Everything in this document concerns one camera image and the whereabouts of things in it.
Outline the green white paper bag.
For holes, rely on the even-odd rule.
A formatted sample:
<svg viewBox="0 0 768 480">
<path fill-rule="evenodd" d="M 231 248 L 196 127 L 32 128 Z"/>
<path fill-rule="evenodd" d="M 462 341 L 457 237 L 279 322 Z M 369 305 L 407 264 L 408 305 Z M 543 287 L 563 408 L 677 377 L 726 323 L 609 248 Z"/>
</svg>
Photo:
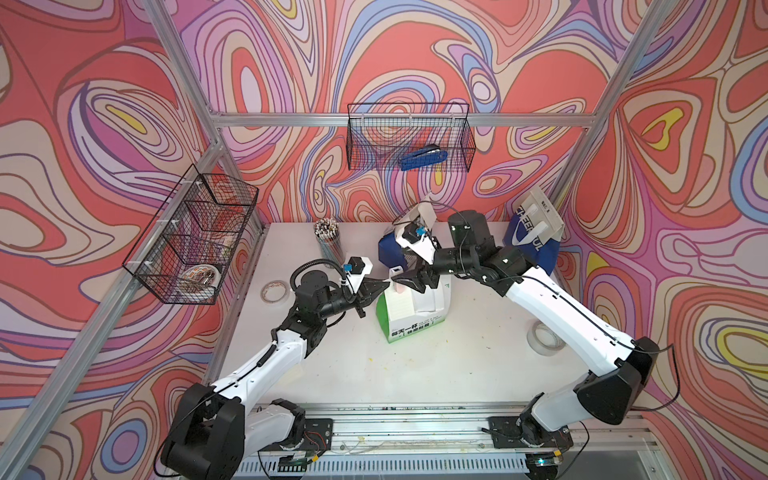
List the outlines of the green white paper bag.
<svg viewBox="0 0 768 480">
<path fill-rule="evenodd" d="M 427 289 L 424 294 L 412 290 L 415 313 L 396 323 L 388 319 L 384 292 L 377 300 L 375 313 L 387 342 L 393 343 L 443 322 L 450 308 L 451 285 L 452 277 L 443 275 L 436 289 Z"/>
</svg>

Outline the cream lined receipt paper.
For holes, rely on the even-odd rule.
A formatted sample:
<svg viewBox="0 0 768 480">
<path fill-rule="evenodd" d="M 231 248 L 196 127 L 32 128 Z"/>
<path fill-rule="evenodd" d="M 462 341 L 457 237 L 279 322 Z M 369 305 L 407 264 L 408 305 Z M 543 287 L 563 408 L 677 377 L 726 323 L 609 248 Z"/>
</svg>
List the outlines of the cream lined receipt paper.
<svg viewBox="0 0 768 480">
<path fill-rule="evenodd" d="M 390 323 L 407 320 L 415 313 L 412 290 L 398 283 L 392 283 L 385 291 L 387 315 Z"/>
</svg>

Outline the blue white paper bag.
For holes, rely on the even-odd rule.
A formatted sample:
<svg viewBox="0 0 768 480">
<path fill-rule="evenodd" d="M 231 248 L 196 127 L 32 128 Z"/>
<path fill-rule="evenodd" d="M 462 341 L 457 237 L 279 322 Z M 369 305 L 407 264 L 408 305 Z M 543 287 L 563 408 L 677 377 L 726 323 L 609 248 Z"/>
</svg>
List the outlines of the blue white paper bag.
<svg viewBox="0 0 768 480">
<path fill-rule="evenodd" d="M 426 252 L 437 220 L 432 204 L 421 201 L 394 220 L 378 242 L 379 262 L 388 268 L 409 270 Z"/>
</svg>

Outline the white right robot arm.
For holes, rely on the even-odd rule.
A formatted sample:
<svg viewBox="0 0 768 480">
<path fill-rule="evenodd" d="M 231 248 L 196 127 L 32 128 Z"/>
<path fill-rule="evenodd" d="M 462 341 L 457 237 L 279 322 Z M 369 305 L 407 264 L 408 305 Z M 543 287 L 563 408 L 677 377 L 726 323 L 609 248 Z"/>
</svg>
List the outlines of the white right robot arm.
<svg viewBox="0 0 768 480">
<path fill-rule="evenodd" d="M 443 248 L 420 215 L 395 222 L 395 241 L 418 260 L 394 282 L 423 293 L 437 287 L 442 275 L 474 280 L 533 314 L 587 366 L 581 379 L 526 405 L 516 420 L 519 442 L 540 447 L 554 432 L 589 418 L 621 424 L 648 383 L 659 346 L 598 318 L 521 249 L 497 245 L 482 214 L 456 212 L 448 228 L 453 244 Z"/>
</svg>

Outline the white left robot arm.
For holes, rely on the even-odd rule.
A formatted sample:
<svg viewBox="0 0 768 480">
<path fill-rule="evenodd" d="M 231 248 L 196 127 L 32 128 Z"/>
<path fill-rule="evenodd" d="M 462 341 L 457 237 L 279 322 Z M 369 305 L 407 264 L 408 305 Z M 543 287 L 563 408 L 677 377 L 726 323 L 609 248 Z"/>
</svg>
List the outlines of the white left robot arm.
<svg viewBox="0 0 768 480">
<path fill-rule="evenodd" d="M 229 375 L 184 392 L 156 454 L 170 477 L 230 479 L 245 457 L 274 444 L 302 443 L 302 407 L 277 399 L 258 409 L 258 401 L 317 348 L 332 317 L 341 319 L 349 310 L 364 317 L 390 285 L 344 266 L 335 268 L 340 279 L 334 282 L 317 266 L 311 261 L 292 273 L 294 303 L 267 346 Z"/>
</svg>

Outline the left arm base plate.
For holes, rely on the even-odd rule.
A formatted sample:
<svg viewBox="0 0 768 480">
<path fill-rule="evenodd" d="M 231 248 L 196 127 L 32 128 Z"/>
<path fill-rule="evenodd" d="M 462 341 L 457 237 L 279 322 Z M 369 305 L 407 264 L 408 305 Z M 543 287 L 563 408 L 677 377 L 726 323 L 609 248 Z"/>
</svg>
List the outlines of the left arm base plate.
<svg viewBox="0 0 768 480">
<path fill-rule="evenodd" d="M 331 418 L 309 418 L 305 421 L 300 437 L 289 437 L 262 449 L 262 452 L 311 451 L 324 452 L 332 447 L 334 420 Z"/>
</svg>

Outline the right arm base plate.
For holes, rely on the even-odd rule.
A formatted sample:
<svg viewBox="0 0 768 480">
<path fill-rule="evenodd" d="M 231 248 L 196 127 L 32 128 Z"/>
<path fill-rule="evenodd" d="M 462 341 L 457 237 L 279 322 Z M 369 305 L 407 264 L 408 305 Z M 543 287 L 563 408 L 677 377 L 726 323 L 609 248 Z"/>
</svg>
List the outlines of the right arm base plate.
<svg viewBox="0 0 768 480">
<path fill-rule="evenodd" d="M 492 416 L 481 431 L 491 436 L 496 449 L 537 449 L 567 451 L 573 445 L 570 431 L 563 427 L 554 432 L 543 429 L 532 418 Z"/>
</svg>

